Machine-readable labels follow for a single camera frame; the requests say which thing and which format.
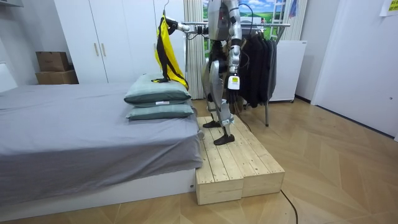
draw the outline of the white bed frame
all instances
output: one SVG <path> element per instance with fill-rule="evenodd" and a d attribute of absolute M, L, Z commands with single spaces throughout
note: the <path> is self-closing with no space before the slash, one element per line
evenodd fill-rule
<path fill-rule="evenodd" d="M 195 191 L 195 169 L 183 170 L 132 180 L 92 192 L 1 207 L 0 222 L 193 191 Z"/>

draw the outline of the cardboard box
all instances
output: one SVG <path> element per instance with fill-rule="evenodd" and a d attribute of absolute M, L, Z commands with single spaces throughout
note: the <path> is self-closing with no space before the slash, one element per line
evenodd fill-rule
<path fill-rule="evenodd" d="M 66 72 L 38 72 L 36 73 L 39 85 L 79 84 L 74 70 Z"/>
<path fill-rule="evenodd" d="M 36 57 L 42 72 L 64 72 L 69 70 L 69 62 L 65 52 L 36 52 Z"/>

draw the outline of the robot leg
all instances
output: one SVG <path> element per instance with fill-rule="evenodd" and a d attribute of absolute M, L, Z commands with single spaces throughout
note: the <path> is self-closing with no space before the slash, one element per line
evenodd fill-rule
<path fill-rule="evenodd" d="M 220 63 L 215 60 L 211 63 L 210 68 L 210 95 L 215 104 L 216 112 L 218 115 L 219 123 L 223 128 L 224 135 L 215 140 L 214 144 L 219 146 L 229 142 L 235 141 L 235 137 L 231 134 L 229 125 L 234 121 L 234 116 L 229 111 L 229 104 L 223 99 L 224 83 L 220 77 Z"/>
<path fill-rule="evenodd" d="M 206 63 L 202 68 L 201 73 L 201 83 L 203 85 L 203 90 L 205 91 L 206 95 L 206 103 L 207 103 L 207 110 L 211 114 L 212 121 L 203 125 L 204 128 L 220 128 L 221 125 L 218 122 L 218 115 L 216 111 L 216 105 L 211 97 L 210 93 L 210 77 L 209 77 L 209 60 L 206 59 Z"/>

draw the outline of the humanoid robot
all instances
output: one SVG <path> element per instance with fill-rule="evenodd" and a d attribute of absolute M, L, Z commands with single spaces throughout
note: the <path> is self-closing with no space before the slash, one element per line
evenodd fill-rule
<path fill-rule="evenodd" d="M 215 140 L 215 145 L 222 145 L 235 140 L 229 129 L 234 116 L 229 111 L 229 104 L 234 104 L 239 91 L 238 76 L 240 46 L 242 41 L 241 18 L 238 0 L 209 0 L 208 27 L 188 26 L 166 17 L 170 27 L 188 34 L 208 34 L 211 40 L 209 60 L 202 69 L 202 84 L 205 91 L 208 111 L 212 122 L 203 125 L 204 128 L 222 127 L 224 135 Z M 223 53 L 221 41 L 231 41 L 229 58 Z"/>

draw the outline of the metal clothing rack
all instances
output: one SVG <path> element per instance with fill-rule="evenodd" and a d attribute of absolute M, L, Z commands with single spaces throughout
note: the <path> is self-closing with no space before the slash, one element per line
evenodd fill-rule
<path fill-rule="evenodd" d="M 208 22 L 182 22 L 182 24 L 185 25 L 208 25 Z M 276 44 L 279 43 L 280 38 L 282 37 L 282 34 L 285 31 L 286 27 L 290 27 L 290 24 L 272 24 L 272 23 L 241 23 L 241 27 L 243 30 L 264 30 L 266 27 L 280 27 L 279 32 L 277 33 L 277 38 L 276 38 Z M 188 35 L 186 35 L 186 41 L 185 41 L 185 49 L 188 49 Z M 185 71 L 187 71 L 187 56 L 185 56 Z M 265 107 L 266 107 L 266 126 L 269 126 L 269 105 L 268 102 L 264 102 Z"/>

